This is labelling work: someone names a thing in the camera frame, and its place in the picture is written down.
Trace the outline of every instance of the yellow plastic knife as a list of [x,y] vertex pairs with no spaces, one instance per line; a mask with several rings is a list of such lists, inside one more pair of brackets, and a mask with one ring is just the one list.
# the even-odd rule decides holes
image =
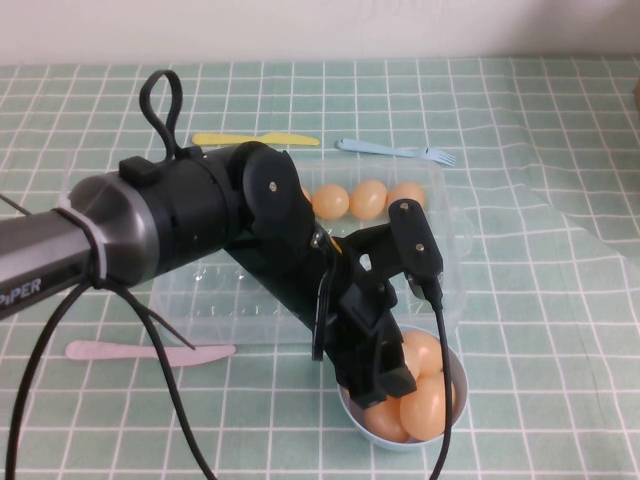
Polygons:
[[238,143],[258,141],[272,145],[304,145],[315,147],[320,140],[305,135],[286,132],[269,132],[264,135],[234,135],[229,133],[196,133],[191,141],[200,146],[206,145],[235,145]]

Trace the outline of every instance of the plastic egg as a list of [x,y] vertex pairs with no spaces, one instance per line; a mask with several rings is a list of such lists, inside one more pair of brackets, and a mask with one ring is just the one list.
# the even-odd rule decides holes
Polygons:
[[417,380],[420,376],[421,369],[420,356],[418,355],[418,352],[406,344],[402,345],[402,351],[404,352],[404,363],[407,365],[407,368],[411,372],[411,375],[413,375],[413,378]]
[[366,180],[351,192],[349,210],[360,220],[371,220],[382,213],[386,200],[387,187],[379,180]]
[[400,421],[412,437],[427,441],[444,431],[444,382],[441,375],[421,377],[417,387],[400,400]]
[[393,190],[389,192],[387,196],[387,205],[391,205],[396,200],[400,200],[403,198],[410,198],[415,200],[420,204],[420,206],[424,209],[427,205],[427,198],[424,193],[424,190],[420,185],[414,182],[404,182],[399,183]]
[[364,411],[364,426],[374,435],[390,442],[404,443],[409,434],[400,421],[400,399],[387,397]]
[[340,185],[322,185],[311,197],[313,211],[325,220],[336,220],[349,210],[349,194]]
[[402,334],[404,343],[420,358],[420,377],[433,376],[442,371],[442,347],[433,335],[418,330]]
[[[437,378],[439,382],[442,383],[442,388],[444,388],[444,373],[440,372],[437,375],[433,375],[431,378]],[[456,386],[453,384],[453,381],[451,381],[451,403],[453,403],[453,409],[455,410],[456,408],[456,402],[457,402],[457,398],[456,398]]]

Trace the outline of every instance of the white bowl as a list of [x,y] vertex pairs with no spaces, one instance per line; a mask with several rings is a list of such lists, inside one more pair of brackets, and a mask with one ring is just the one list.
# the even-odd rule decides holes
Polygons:
[[[410,327],[407,325],[400,325],[400,330],[403,332],[418,330],[431,335],[431,333],[426,330],[416,327]],[[453,385],[456,389],[456,404],[453,408],[453,425],[455,425],[464,413],[465,408],[467,407],[467,375],[462,368],[462,363],[460,363],[460,360],[458,359],[456,354],[453,353],[451,348],[449,348],[449,364],[451,366],[451,381],[453,382]],[[348,392],[339,385],[338,395],[340,396],[342,407],[344,408],[345,412],[347,412],[347,415],[356,426],[356,428],[360,431],[360,433],[362,433],[362,435],[364,435],[371,443],[381,448],[392,450],[394,452],[411,452],[419,450],[428,443],[435,442],[442,437],[442,435],[439,435],[438,437],[427,440],[426,442],[416,440],[415,438],[410,438],[405,443],[390,442],[389,440],[380,438],[365,428],[363,410],[349,398]]]

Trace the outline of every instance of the robotic arm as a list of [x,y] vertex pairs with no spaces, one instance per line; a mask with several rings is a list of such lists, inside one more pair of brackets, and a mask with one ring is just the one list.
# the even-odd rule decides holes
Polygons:
[[[150,104],[162,76],[173,95],[166,124]],[[286,152],[259,142],[178,147],[181,103],[177,75],[154,73],[140,104],[164,161],[123,160],[79,182],[66,207],[0,222],[0,319],[87,278],[131,287],[224,249],[314,333],[313,358],[327,354],[360,407],[414,391],[389,279],[404,273],[440,304],[442,257],[420,205],[396,201],[388,223],[332,238]]]

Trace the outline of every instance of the black wire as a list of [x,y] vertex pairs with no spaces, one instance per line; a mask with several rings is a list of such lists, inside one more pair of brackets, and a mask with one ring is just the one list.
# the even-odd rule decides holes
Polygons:
[[440,337],[440,347],[442,350],[442,372],[444,373],[444,398],[445,398],[445,414],[444,414],[444,436],[442,439],[442,447],[436,461],[429,480],[436,480],[440,476],[444,462],[449,453],[449,444],[451,443],[451,429],[453,428],[453,392],[451,391],[451,365],[449,362],[449,345],[447,342],[447,332],[442,315],[442,290],[437,280],[426,287],[423,286],[422,291],[427,301],[431,304],[436,314],[436,324],[438,325],[438,336]]
[[444,373],[444,398],[445,398],[445,414],[444,414],[444,437],[442,439],[442,447],[440,455],[436,461],[430,480],[435,480],[440,476],[444,462],[449,453],[449,444],[451,443],[451,429],[453,428],[453,392],[451,391],[451,366],[449,364],[449,345],[447,344],[447,334],[444,327],[444,318],[442,316],[442,308],[434,309],[436,314],[436,323],[438,324],[438,335],[440,336],[440,346],[442,347],[442,371]]
[[[163,76],[167,77],[171,87],[171,107],[169,108],[166,122],[160,120],[151,105],[151,91]],[[175,156],[176,152],[181,150],[176,142],[175,134],[178,116],[182,108],[182,84],[180,83],[180,77],[172,70],[157,70],[153,72],[140,89],[139,101],[140,111],[151,126],[156,129],[156,132],[158,132],[158,135],[160,135],[164,143],[164,148],[167,152],[164,161],[168,162]]]
[[169,364],[167,353],[164,350],[164,345],[162,344],[162,340],[160,339],[160,335],[158,334],[156,327],[154,327],[151,318],[147,314],[148,309],[144,305],[142,305],[136,299],[136,297],[134,297],[131,292],[129,292],[125,287],[112,280],[107,279],[103,284],[103,288],[105,290],[112,291],[113,293],[121,297],[124,301],[126,301],[140,318],[140,321],[147,330],[149,338],[151,339],[151,343],[153,343],[153,346],[156,349],[156,353],[158,354],[158,360],[160,362],[160,366],[162,367],[162,373],[164,374],[167,388],[169,389],[169,395],[171,396],[171,401],[173,402],[173,408],[176,411],[176,416],[178,417],[178,421],[180,422],[180,426],[182,427],[182,433],[187,440],[189,449],[191,450],[191,453],[198,463],[198,466],[202,470],[205,478],[207,478],[208,480],[217,480],[216,476],[209,468],[204,455],[200,451],[200,447],[198,447],[198,442],[196,441],[193,432],[191,431],[189,420],[187,419],[187,414],[184,411],[182,400],[180,399],[180,393],[178,392],[178,387],[176,386],[176,381],[173,377],[173,372],[171,371],[171,365]]
[[[196,462],[200,466],[200,469],[202,470],[205,478],[207,478],[208,480],[217,480],[215,475],[207,465],[207,461],[200,451],[198,442],[193,435],[193,432],[189,425],[189,421],[187,419],[187,414],[184,410],[184,406],[182,405],[182,400],[180,399],[180,393],[178,392],[175,378],[173,377],[173,372],[171,371],[171,365],[169,364],[167,353],[164,349],[164,345],[162,344],[162,340],[160,339],[160,335],[153,325],[151,315],[153,315],[156,319],[159,317],[162,321],[164,321],[164,319],[162,319],[162,317],[160,317],[157,313],[151,311],[149,308],[140,303],[131,294],[131,292],[129,292],[125,287],[114,282],[113,280],[107,279],[101,286],[105,290],[115,293],[124,301],[126,301],[140,318],[140,321],[147,330],[149,338],[151,338],[151,342],[153,343],[153,346],[156,349],[156,353],[158,354],[158,360],[160,362],[160,366],[162,367],[162,373],[164,374],[164,378],[167,383],[169,395],[171,396],[171,401],[173,402],[173,406],[176,410],[176,416],[178,417],[180,426],[182,427],[182,432],[184,433],[184,436],[187,440],[189,449],[191,450],[191,453],[193,454]],[[60,323],[60,320],[62,320],[64,315],[73,306],[76,300],[78,300],[80,295],[82,295],[89,287],[91,287],[91,282],[82,282],[80,285],[74,288],[71,293],[69,293],[69,295],[67,295],[64,300],[62,300],[62,302],[60,302],[60,305],[58,305],[51,317],[49,317],[49,320],[47,320],[47,323],[42,329],[42,332],[38,337],[38,341],[36,342],[36,345],[31,352],[24,374],[22,375],[22,380],[20,381],[20,387],[18,388],[18,393],[16,395],[16,400],[13,406],[13,414],[11,417],[11,427],[9,429],[9,440],[5,462],[5,480],[15,480],[16,478],[18,445],[20,441],[22,418],[24,416],[24,410],[27,404],[31,383],[33,382],[33,378],[35,377],[40,359],[42,358],[42,355],[47,348],[47,344],[49,343],[54,330]]]
[[26,208],[20,206],[19,204],[17,204],[13,200],[11,200],[9,197],[4,196],[2,193],[0,193],[0,200],[2,200],[4,203],[6,203],[8,205],[11,205],[13,208],[18,210],[23,215],[27,215],[27,216],[31,215],[31,212],[29,210],[27,210]]
[[143,304],[141,304],[140,302],[138,302],[138,305],[140,306],[140,308],[144,311],[144,313],[146,313],[147,315],[149,315],[151,318],[154,318],[160,325],[162,325],[164,328],[166,328],[169,332],[171,332],[172,335],[174,335],[178,340],[180,340],[182,343],[184,343],[187,347],[189,347],[191,350],[195,350],[196,347],[189,342],[189,340],[187,340],[186,338],[184,338],[183,335],[180,334],[180,332],[178,332],[169,322],[167,322],[164,318],[162,318],[160,315],[158,315],[156,312],[154,312],[153,310],[151,310],[150,308],[147,308],[146,306],[144,306]]
[[29,396],[29,389],[31,388],[31,382],[38,369],[38,363],[40,358],[44,354],[47,344],[53,335],[53,331],[64,317],[65,313],[73,306],[73,304],[80,298],[89,287],[91,283],[85,281],[74,288],[69,295],[65,297],[58,308],[55,309],[46,325],[42,329],[38,341],[36,342],[29,362],[22,375],[20,381],[20,387],[18,388],[18,394],[13,405],[13,414],[11,416],[11,428],[9,429],[9,440],[7,444],[7,457],[5,462],[5,480],[15,480],[16,478],[16,465],[18,463],[18,443],[20,441],[20,428],[22,424],[22,416],[24,415],[24,409],[27,404],[27,398]]

